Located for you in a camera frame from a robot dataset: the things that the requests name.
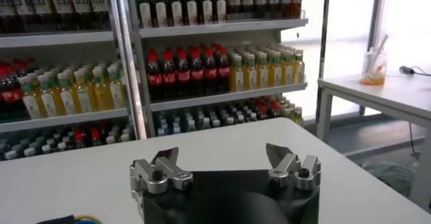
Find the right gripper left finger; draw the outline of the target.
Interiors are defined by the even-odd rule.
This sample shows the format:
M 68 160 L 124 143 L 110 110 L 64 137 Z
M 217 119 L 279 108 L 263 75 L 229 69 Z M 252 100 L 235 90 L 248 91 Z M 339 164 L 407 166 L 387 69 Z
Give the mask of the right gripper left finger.
M 148 161 L 136 159 L 129 166 L 130 186 L 134 192 L 164 194 L 169 186 L 175 190 L 187 191 L 193 186 L 193 173 L 177 166 L 179 148 L 158 151 Z

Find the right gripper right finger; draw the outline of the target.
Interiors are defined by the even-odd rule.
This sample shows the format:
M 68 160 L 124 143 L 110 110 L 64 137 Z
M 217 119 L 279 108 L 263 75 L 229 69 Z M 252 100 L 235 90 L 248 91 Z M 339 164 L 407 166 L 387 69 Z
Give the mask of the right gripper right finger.
M 307 155 L 301 160 L 287 147 L 267 143 L 265 148 L 272 166 L 268 171 L 272 188 L 311 191 L 321 185 L 321 163 L 317 156 Z

